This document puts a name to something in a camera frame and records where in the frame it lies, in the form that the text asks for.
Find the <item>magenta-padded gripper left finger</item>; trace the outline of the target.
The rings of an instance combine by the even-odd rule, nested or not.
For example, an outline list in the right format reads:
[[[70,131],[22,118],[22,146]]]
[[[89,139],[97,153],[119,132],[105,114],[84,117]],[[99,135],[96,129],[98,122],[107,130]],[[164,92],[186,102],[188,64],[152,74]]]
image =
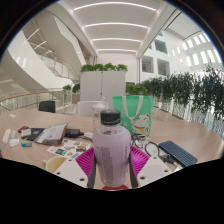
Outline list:
[[[90,148],[75,159],[66,159],[54,174],[81,187],[92,189],[96,176],[94,150]]]

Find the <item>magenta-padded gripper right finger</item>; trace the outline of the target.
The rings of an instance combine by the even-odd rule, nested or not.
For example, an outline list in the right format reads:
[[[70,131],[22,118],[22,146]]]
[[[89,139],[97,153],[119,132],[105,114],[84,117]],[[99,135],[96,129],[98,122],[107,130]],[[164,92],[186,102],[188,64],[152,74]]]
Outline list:
[[[131,147],[129,170],[133,188],[143,187],[172,173],[160,158],[150,157],[135,147]]]

